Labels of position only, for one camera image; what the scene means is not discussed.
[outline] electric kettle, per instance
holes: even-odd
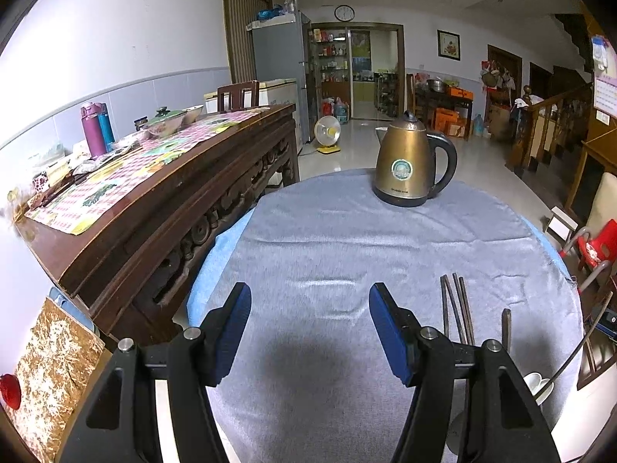
[[[441,132],[427,131],[409,111],[390,124],[380,143],[373,190],[388,204],[399,207],[424,204],[446,187],[457,169],[457,150],[452,141]],[[448,167],[435,183],[438,147],[448,155]]]

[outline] purple water bottle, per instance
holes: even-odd
[[[94,103],[87,102],[81,107],[81,124],[83,125],[83,133],[86,136],[92,158],[100,157],[107,153],[105,139],[103,139],[103,132],[99,123],[101,112],[100,104],[97,106]]]

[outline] clock face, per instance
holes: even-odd
[[[349,22],[354,17],[356,17],[356,12],[349,5],[339,5],[334,10],[334,17],[336,17],[339,21]]]

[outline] red plastic child chair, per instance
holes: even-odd
[[[570,242],[560,251],[560,256],[565,257],[568,251],[578,245],[581,253],[579,270],[587,266],[591,270],[591,275],[579,287],[579,292],[583,292],[598,275],[606,269],[610,269],[617,259],[617,222],[611,219],[604,225],[602,231],[594,239],[590,239],[591,233],[585,226],[576,232]]]

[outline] round table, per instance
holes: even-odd
[[[265,196],[208,308],[233,284],[253,307],[229,376],[209,389],[242,463],[390,461],[413,388],[393,376],[368,311],[382,281],[421,325],[443,329],[439,277],[465,277],[476,343],[501,339],[523,375],[550,377],[582,336],[576,287],[510,207],[452,181],[425,205],[377,199],[372,170],[308,179]],[[458,340],[450,308],[450,338]],[[552,427],[576,383],[573,360],[542,406]],[[464,382],[455,382],[454,418]],[[456,456],[445,449],[443,461]]]

